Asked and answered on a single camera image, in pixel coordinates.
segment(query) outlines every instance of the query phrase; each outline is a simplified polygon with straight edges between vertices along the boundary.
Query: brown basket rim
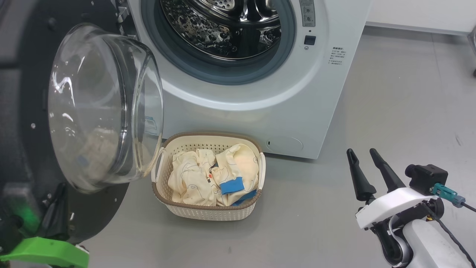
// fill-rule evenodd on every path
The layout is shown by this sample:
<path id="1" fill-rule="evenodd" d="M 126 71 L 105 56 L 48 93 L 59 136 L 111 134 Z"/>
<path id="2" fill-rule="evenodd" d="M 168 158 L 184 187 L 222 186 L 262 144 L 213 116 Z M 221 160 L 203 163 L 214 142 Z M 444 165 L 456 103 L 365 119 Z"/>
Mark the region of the brown basket rim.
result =
<path id="1" fill-rule="evenodd" d="M 184 132 L 184 133 L 178 133 L 178 134 L 175 134 L 175 135 L 171 136 L 170 138 L 168 138 L 164 142 L 164 144 L 162 144 L 162 147 L 165 148 L 165 147 L 167 147 L 167 145 L 172 140 L 180 138 L 180 137 L 184 137 L 184 136 L 222 136 L 222 137 L 244 139 L 244 140 L 247 140 L 247 141 L 251 142 L 254 146 L 256 146 L 256 148 L 258 148 L 258 151 L 260 153 L 263 152 L 261 150 L 261 147 L 255 141 L 253 141 L 252 139 L 250 139 L 250 138 L 248 138 L 244 135 L 233 134 L 233 133 L 217 133 L 217 132 Z M 262 190 L 258 189 L 256 191 L 256 195 L 251 200 L 249 200 L 249 201 L 247 201 L 247 202 L 245 202 L 245 203 L 243 203 L 239 206 L 198 206 L 198 205 L 189 205 L 189 204 L 177 203 L 177 202 L 173 202 L 173 201 L 165 199 L 164 197 L 162 197 L 159 194 L 159 191 L 157 190 L 157 183 L 155 183 L 155 182 L 152 182 L 152 190 L 154 191 L 155 197 L 157 197 L 157 199 L 160 202 L 162 202 L 166 205 L 178 206 L 178 207 L 189 208 L 189 209 L 200 209 L 200 210 L 242 210 L 242 209 L 250 207 L 254 203 L 256 203 L 256 201 L 261 196 L 261 192 L 262 192 Z"/>

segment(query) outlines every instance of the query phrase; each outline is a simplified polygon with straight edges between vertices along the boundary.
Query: white handle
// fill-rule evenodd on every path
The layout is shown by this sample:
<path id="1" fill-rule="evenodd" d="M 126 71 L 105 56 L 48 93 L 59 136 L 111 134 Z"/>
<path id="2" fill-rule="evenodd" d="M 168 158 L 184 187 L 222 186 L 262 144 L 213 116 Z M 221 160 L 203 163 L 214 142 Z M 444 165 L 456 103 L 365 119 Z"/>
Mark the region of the white handle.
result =
<path id="1" fill-rule="evenodd" d="M 265 176 L 266 176 L 266 159 L 265 154 L 260 153 L 259 159 L 259 184 L 258 190 L 263 190 L 263 185 L 265 184 Z"/>
<path id="2" fill-rule="evenodd" d="M 164 147 L 161 147 L 159 149 L 159 157 L 160 159 L 158 159 L 155 164 L 154 164 L 154 167 L 152 168 L 152 172 L 150 172 L 150 178 L 152 179 L 152 182 L 153 183 L 156 183 L 156 178 L 160 172 L 160 170 L 162 169 L 162 162 L 164 161 L 164 158 L 162 157 L 163 154 L 166 152 L 165 148 Z M 159 162 L 159 169 L 157 171 L 155 171 L 155 168 L 156 168 L 156 165 L 157 165 L 157 162 Z"/>

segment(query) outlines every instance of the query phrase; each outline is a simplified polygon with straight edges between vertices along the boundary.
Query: beige basket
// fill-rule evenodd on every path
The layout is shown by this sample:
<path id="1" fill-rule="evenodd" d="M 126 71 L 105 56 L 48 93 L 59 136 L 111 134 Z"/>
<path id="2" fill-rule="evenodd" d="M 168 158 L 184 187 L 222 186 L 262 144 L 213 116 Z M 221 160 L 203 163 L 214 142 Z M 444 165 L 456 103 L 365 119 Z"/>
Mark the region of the beige basket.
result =
<path id="1" fill-rule="evenodd" d="M 188 152 L 197 149 L 210 149 L 215 154 L 219 154 L 235 144 L 249 146 L 258 159 L 258 190 L 251 200 L 239 206 L 196 206 L 172 201 L 173 191 L 168 185 L 168 180 L 173 170 L 173 155 L 180 151 Z M 159 168 L 156 171 L 154 167 L 151 175 L 152 189 L 157 199 L 164 203 L 173 214 L 199 220 L 230 221 L 248 217 L 255 208 L 265 182 L 266 161 L 261 148 L 253 141 L 232 134 L 182 133 L 170 137 L 163 144 L 160 153 Z"/>

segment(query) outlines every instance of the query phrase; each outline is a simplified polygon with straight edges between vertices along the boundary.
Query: white robotic arm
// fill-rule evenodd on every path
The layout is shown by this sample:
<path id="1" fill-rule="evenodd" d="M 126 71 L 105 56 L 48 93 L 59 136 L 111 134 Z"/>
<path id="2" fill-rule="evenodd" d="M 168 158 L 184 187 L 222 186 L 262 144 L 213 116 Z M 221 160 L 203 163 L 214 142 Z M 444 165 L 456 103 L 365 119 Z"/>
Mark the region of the white robotic arm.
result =
<path id="1" fill-rule="evenodd" d="M 387 263 L 392 267 L 407 268 L 475 268 L 471 257 L 439 220 L 444 213 L 439 195 L 447 189 L 444 184 L 448 172 L 434 165 L 410 165 L 405 173 L 412 181 L 410 187 L 406 187 L 375 149 L 371 149 L 370 154 L 382 173 L 388 193 L 374 198 L 375 188 L 362 173 L 355 153 L 348 149 L 356 198 L 366 202 L 356 213 L 356 219 L 361 229 L 370 229 L 378 237 Z M 456 192 L 442 194 L 451 194 L 455 206 L 465 206 L 464 198 Z M 440 223 L 459 249 L 428 219 Z M 459 254 L 460 250 L 468 260 Z"/>

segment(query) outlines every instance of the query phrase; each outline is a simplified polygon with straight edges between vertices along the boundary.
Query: blue cuff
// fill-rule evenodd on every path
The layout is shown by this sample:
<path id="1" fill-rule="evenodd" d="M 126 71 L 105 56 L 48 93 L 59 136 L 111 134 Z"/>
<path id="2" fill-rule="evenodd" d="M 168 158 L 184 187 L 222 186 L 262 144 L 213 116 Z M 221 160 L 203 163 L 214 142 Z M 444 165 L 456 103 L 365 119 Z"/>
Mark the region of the blue cuff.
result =
<path id="1" fill-rule="evenodd" d="M 240 199 L 238 199 L 238 201 L 236 201 L 235 203 L 233 203 L 231 206 L 239 206 L 239 205 L 241 205 L 241 203 L 243 203 L 246 199 L 253 198 L 255 195 L 256 195 L 256 190 L 253 190 L 253 191 L 251 191 L 251 192 L 245 194 L 244 196 L 240 197 Z"/>
<path id="2" fill-rule="evenodd" d="M 220 184 L 220 188 L 221 188 L 221 194 L 226 195 L 229 193 L 234 193 L 234 192 L 244 190 L 245 186 L 243 185 L 243 178 L 237 177 L 234 180 L 227 181 Z"/>

